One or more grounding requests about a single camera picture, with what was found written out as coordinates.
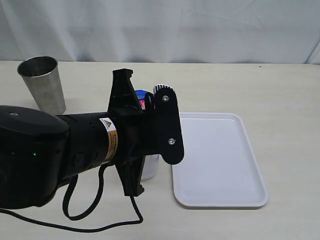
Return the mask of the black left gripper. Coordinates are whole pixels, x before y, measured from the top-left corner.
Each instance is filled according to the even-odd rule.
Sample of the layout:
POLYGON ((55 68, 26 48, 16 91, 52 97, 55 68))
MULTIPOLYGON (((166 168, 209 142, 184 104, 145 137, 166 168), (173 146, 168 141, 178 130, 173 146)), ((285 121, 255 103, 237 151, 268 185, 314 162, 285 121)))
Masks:
POLYGON ((112 86, 107 115, 115 129, 110 131, 107 165, 115 166, 125 196, 138 197, 144 192, 141 185, 145 157, 153 155, 151 130, 154 117, 154 97, 147 92, 146 108, 142 109, 131 77, 133 70, 122 68, 112 72, 112 86))

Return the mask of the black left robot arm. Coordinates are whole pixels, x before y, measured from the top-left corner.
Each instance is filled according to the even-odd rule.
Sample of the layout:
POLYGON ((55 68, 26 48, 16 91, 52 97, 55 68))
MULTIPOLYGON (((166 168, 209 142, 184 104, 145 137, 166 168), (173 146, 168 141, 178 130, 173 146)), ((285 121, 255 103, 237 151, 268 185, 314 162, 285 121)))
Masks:
POLYGON ((113 72, 106 112, 51 115, 0 108, 0 206, 15 210, 47 204, 58 188, 74 188, 80 173, 115 166, 125 195, 144 192, 145 156, 155 153, 150 124, 159 92, 145 94, 145 108, 131 83, 131 69, 113 72))

